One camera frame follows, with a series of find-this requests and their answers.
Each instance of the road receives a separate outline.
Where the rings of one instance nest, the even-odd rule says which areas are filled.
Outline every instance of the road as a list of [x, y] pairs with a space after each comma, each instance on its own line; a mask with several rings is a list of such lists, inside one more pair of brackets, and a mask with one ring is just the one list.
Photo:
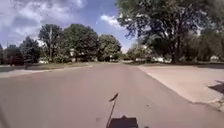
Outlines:
[[135, 66], [96, 65], [0, 79], [4, 128], [105, 128], [112, 118], [139, 128], [223, 128], [224, 114], [191, 104]]

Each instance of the sky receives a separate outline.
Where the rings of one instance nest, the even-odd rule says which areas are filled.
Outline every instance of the sky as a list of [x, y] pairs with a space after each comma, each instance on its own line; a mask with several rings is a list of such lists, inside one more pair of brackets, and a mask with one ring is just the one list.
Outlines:
[[66, 28], [81, 23], [99, 35], [112, 34], [126, 52], [135, 39], [116, 20], [116, 0], [0, 0], [0, 43], [19, 45], [26, 36], [38, 39], [44, 24]]

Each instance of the lawn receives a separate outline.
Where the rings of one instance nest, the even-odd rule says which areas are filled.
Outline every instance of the lawn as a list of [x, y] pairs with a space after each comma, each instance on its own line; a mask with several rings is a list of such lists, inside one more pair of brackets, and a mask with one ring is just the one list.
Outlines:
[[89, 63], [34, 64], [32, 66], [29, 66], [27, 70], [53, 70], [61, 68], [84, 67], [84, 66], [89, 66]]

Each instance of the green tree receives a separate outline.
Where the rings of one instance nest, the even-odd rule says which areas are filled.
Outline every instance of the green tree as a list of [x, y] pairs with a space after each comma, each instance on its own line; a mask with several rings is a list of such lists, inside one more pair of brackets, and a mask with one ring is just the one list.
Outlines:
[[9, 63], [10, 65], [23, 65], [24, 60], [22, 53], [20, 52], [20, 49], [16, 45], [9, 45], [4, 50], [5, 55], [5, 61], [6, 63]]
[[39, 38], [44, 42], [45, 56], [49, 62], [53, 62], [57, 56], [58, 45], [61, 42], [62, 29], [54, 24], [46, 24], [42, 26]]
[[165, 39], [156, 38], [147, 45], [153, 51], [153, 54], [162, 56], [164, 59], [171, 55], [171, 45]]
[[140, 43], [132, 44], [131, 48], [127, 51], [128, 57], [133, 61], [135, 61], [136, 58], [144, 58], [144, 53], [145, 51], [142, 49], [142, 45]]
[[168, 41], [172, 61], [176, 63], [183, 37], [210, 21], [205, 5], [203, 0], [117, 0], [118, 21], [129, 31], [127, 36], [137, 33], [145, 40], [161, 38]]
[[20, 44], [20, 51], [25, 61], [37, 63], [40, 58], [40, 47], [36, 40], [31, 39], [29, 36]]
[[2, 45], [0, 44], [0, 64], [3, 64], [3, 48]]
[[64, 30], [64, 45], [74, 49], [76, 61], [93, 59], [98, 51], [99, 42], [97, 33], [90, 27], [82, 24], [72, 24]]
[[99, 43], [98, 60], [109, 61], [111, 57], [118, 59], [121, 54], [121, 44], [113, 35], [101, 35]]

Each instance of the sidewalk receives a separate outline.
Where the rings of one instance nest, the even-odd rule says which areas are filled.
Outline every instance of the sidewalk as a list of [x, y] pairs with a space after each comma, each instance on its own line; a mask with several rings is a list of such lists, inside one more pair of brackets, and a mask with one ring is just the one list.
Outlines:
[[27, 74], [38, 73], [38, 72], [44, 72], [44, 71], [13, 70], [13, 71], [9, 71], [9, 72], [0, 73], [0, 78], [9, 78], [9, 77], [27, 75]]
[[223, 69], [193, 66], [139, 66], [139, 68], [191, 102], [214, 103], [223, 96], [216, 90], [216, 86], [224, 83]]

